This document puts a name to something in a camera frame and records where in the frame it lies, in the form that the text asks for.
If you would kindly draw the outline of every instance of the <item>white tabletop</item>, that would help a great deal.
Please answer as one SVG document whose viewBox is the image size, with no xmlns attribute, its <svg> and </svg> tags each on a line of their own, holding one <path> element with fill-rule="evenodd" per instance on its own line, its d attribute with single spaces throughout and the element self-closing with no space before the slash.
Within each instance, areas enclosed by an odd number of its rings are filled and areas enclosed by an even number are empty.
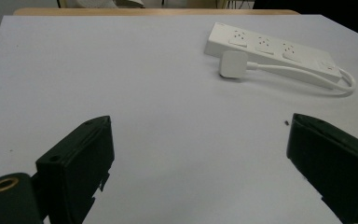
<svg viewBox="0 0 358 224">
<path fill-rule="evenodd" d="M 216 21 L 326 50 L 357 90 L 262 71 L 222 79 L 203 53 Z M 33 175 L 80 123 L 112 118 L 116 160 L 85 223 L 340 223 L 286 158 L 294 113 L 358 138 L 358 34 L 319 15 L 5 16 L 0 27 L 0 175 Z"/>
</svg>

